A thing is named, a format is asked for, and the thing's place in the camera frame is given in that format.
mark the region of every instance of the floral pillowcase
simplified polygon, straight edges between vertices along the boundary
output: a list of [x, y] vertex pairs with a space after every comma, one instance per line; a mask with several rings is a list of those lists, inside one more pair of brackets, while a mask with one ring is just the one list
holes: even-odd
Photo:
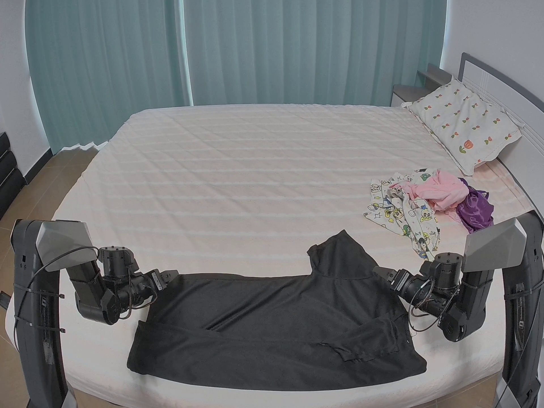
[[521, 137], [518, 126], [502, 111], [452, 79], [447, 85], [404, 106], [427, 127], [465, 175], [495, 159]]

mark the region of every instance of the mattress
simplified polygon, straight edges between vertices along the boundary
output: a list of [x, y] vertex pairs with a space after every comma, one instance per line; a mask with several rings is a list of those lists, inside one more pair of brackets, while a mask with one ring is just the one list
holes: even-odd
[[[142, 271], [303, 275], [307, 249], [346, 229], [379, 265], [417, 273], [423, 262], [406, 237], [366, 220], [371, 178], [421, 167], [460, 176], [444, 149], [401, 108], [361, 105], [217, 105], [133, 115], [66, 195], [56, 219], [87, 222], [97, 247], [134, 251]], [[497, 222], [530, 204], [497, 161], [468, 181], [490, 192]], [[466, 229], [438, 215], [439, 252], [462, 253]], [[60, 290], [73, 297], [65, 271]], [[126, 367], [138, 320], [113, 326], [60, 305], [66, 377], [73, 387], [135, 408], [410, 407], [500, 370], [504, 301], [497, 271], [484, 326], [459, 343], [432, 329], [413, 343], [424, 374], [338, 391], [271, 392], [180, 384]], [[420, 318], [422, 328], [431, 320]]]

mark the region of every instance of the tile floor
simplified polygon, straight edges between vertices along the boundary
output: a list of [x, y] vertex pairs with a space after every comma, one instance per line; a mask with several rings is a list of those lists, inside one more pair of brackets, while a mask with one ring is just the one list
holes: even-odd
[[[49, 220], [66, 193], [76, 183], [96, 150], [62, 151], [54, 156], [23, 188], [7, 213], [0, 219], [0, 290], [13, 294], [13, 252], [9, 244], [11, 228], [16, 219]], [[8, 342], [4, 329], [5, 311], [0, 309], [0, 407], [23, 408], [28, 401], [17, 351]], [[417, 408], [490, 408], [496, 375], [482, 379], [459, 391], [433, 400]], [[114, 408], [104, 400], [76, 390], [79, 408]]]

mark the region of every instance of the curtain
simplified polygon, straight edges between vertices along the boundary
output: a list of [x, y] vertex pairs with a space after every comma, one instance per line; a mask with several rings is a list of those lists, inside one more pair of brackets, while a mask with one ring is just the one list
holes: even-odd
[[440, 62], [447, 0], [183, 0], [196, 105], [389, 105]]
[[32, 83], [53, 152], [100, 144], [132, 113], [190, 103], [178, 0], [27, 0]]

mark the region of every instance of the purple cloth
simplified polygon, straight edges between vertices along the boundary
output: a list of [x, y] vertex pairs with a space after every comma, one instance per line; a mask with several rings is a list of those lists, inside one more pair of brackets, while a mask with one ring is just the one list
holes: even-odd
[[460, 180], [468, 187], [468, 195], [463, 202], [459, 203], [455, 211], [457, 211], [468, 232], [473, 233], [493, 225], [493, 216], [491, 214], [494, 206], [489, 204], [487, 200], [489, 193], [484, 190], [474, 189], [463, 178], [460, 178]]

